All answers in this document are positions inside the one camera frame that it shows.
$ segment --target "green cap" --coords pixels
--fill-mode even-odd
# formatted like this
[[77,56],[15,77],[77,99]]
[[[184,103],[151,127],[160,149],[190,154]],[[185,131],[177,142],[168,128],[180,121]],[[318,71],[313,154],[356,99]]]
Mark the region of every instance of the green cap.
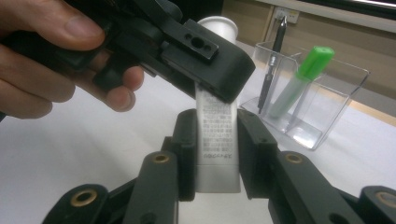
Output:
[[334,50],[328,47],[315,46],[300,65],[296,76],[299,79],[313,81],[326,67],[334,55]]

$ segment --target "black mechanical device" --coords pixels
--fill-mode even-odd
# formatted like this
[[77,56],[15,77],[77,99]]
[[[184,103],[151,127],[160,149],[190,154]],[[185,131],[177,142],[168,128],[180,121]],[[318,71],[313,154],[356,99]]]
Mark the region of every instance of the black mechanical device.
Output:
[[[172,137],[147,155],[139,176],[108,192],[99,185],[68,191],[44,224],[175,224],[178,202],[195,195],[195,109],[179,114]],[[359,198],[332,185],[304,155],[280,151],[260,119],[238,111],[240,174],[247,196],[269,199],[275,224],[396,223],[396,190],[366,187]]]
[[[244,51],[181,13],[166,0],[66,0],[106,31],[98,49],[59,49],[35,33],[17,32],[2,41],[15,51],[61,71],[82,70],[102,49],[112,52],[93,82],[104,90],[121,84],[121,74],[140,64],[194,97],[200,83],[231,102],[254,70]],[[48,223],[177,223],[178,202],[195,194],[196,111],[177,119],[172,137],[149,154],[139,177],[108,192],[99,185],[71,189],[49,211]],[[396,223],[396,191],[367,187],[355,198],[335,189],[305,156],[280,151],[260,119],[238,111],[240,174],[247,196],[268,198],[273,221],[289,223]]]
[[197,82],[226,103],[236,98],[255,69],[250,57],[234,44],[195,21],[179,23],[181,11],[167,0],[66,2],[105,30],[102,46],[89,51],[61,49],[36,33],[24,31],[13,33],[2,44],[61,73],[85,69],[107,49],[112,56],[93,79],[105,91],[122,85],[123,72],[139,64],[150,75],[163,77],[191,97]]

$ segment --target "brass insert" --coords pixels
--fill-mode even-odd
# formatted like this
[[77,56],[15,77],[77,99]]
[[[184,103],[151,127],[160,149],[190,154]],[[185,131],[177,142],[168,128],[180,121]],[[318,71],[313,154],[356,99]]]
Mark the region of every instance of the brass insert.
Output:
[[376,198],[389,207],[396,208],[396,195],[380,191],[376,195]]
[[303,162],[303,158],[297,154],[289,153],[286,155],[286,160],[291,163],[301,163]]
[[70,203],[75,207],[82,207],[92,203],[98,196],[94,189],[84,189],[73,195]]
[[156,163],[164,163],[169,161],[169,157],[166,155],[158,155],[156,157],[154,157],[154,162]]

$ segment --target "pen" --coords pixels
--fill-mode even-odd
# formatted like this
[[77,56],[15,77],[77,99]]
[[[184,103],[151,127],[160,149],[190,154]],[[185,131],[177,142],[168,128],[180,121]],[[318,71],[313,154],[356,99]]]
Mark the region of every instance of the pen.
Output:
[[313,47],[270,108],[269,115],[277,119],[286,114],[303,93],[305,87],[317,78],[327,66],[333,55],[334,51],[331,48]]
[[[282,22],[279,24],[276,32],[276,38],[273,45],[273,52],[279,53],[282,48],[283,37],[286,32],[286,22],[287,17],[283,17]],[[259,108],[259,114],[262,112],[262,107],[264,106],[265,99],[268,96],[268,91],[270,90],[272,79],[274,77],[274,66],[276,64],[276,53],[272,53],[271,59],[268,65],[268,72],[265,75],[264,82],[262,83],[262,91],[260,93],[259,104],[257,107]]]

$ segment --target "screw hole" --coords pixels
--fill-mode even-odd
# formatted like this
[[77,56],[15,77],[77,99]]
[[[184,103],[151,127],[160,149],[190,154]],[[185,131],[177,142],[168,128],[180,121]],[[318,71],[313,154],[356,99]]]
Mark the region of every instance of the screw hole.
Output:
[[389,207],[396,208],[396,195],[380,191],[375,196],[381,203],[386,204]]
[[94,189],[84,189],[73,195],[70,204],[74,207],[82,207],[92,203],[98,196]]
[[204,40],[202,40],[201,38],[194,37],[194,38],[191,40],[191,44],[192,44],[195,48],[201,49],[201,48],[204,47],[205,42],[204,42]]
[[163,163],[169,161],[169,157],[165,155],[158,155],[154,157],[154,162]]
[[349,222],[338,214],[330,214],[330,221],[334,224],[349,224]]
[[286,155],[286,160],[291,162],[291,163],[301,163],[303,161],[303,158],[301,158],[297,154],[289,153],[289,154]]

